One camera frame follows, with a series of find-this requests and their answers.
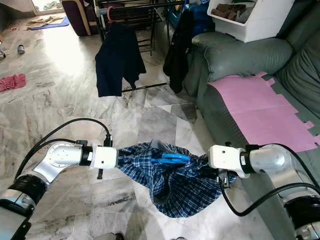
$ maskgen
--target black metal rack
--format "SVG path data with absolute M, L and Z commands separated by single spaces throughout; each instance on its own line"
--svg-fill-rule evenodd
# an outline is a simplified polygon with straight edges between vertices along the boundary
M 164 8 L 168 13 L 169 6 L 183 5 L 185 1 L 178 0 L 174 2 L 159 3 L 159 0 L 149 0 L 147 4 L 138 4 L 142 0 L 92 0 L 94 6 L 96 25 L 102 42 L 108 35 L 109 25 L 112 22 L 119 22 L 130 26 L 135 30 L 150 29 L 150 38 L 138 39 L 140 52 L 152 52 L 155 50 L 155 26 L 156 23 L 162 22 L 163 17 L 157 12 L 157 9 Z M 167 28 L 167 40 L 170 45 L 169 36 L 169 19 L 165 17 Z M 138 87 L 135 89 L 126 89 L 122 92 L 135 91 L 140 89 L 152 88 L 167 83 L 159 83 Z

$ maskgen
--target pink mat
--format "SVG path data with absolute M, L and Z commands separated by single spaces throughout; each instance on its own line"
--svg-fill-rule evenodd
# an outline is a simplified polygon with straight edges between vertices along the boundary
M 296 116 L 298 111 L 271 88 L 275 80 L 265 81 L 264 75 L 231 75 L 208 84 L 219 91 L 249 144 L 279 143 L 297 153 L 316 149 L 320 136 L 308 131 L 314 126 L 312 122 L 303 123 Z
M 19 75 L 5 76 L 0 79 L 0 92 L 8 89 L 22 88 L 26 85 L 26 75 L 21 73 Z

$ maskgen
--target sofa armrest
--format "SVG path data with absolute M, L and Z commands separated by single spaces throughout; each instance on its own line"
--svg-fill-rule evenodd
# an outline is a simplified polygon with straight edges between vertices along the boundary
M 248 76 L 262 71 L 272 75 L 286 64 L 291 55 L 289 43 L 278 38 L 248 43 L 220 42 L 204 52 L 209 70 L 208 82 L 229 75 Z
M 83 0 L 62 0 L 62 6 L 78 36 L 90 36 L 91 31 Z

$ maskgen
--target blue mat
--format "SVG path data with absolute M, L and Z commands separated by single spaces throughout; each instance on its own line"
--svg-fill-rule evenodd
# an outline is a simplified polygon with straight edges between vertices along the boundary
M 50 28 L 57 28 L 57 27 L 64 27 L 70 24 L 69 19 L 67 16 L 64 17 L 63 21 L 60 24 L 48 24 L 45 26 L 38 26 L 30 28 L 30 30 L 39 30 L 39 29 L 50 29 Z

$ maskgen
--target blue plaid fabric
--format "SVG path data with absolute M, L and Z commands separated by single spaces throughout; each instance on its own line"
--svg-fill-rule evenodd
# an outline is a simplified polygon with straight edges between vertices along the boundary
M 154 163 L 163 150 L 151 143 L 123 148 L 119 152 L 118 168 L 134 181 L 149 188 L 150 198 L 157 209 L 171 218 L 190 217 L 213 203 L 220 195 L 217 171 L 208 166 L 208 156 L 192 155 L 187 149 L 165 144 L 167 153 L 190 156 L 186 165 Z M 229 174 L 233 183 L 236 176 Z

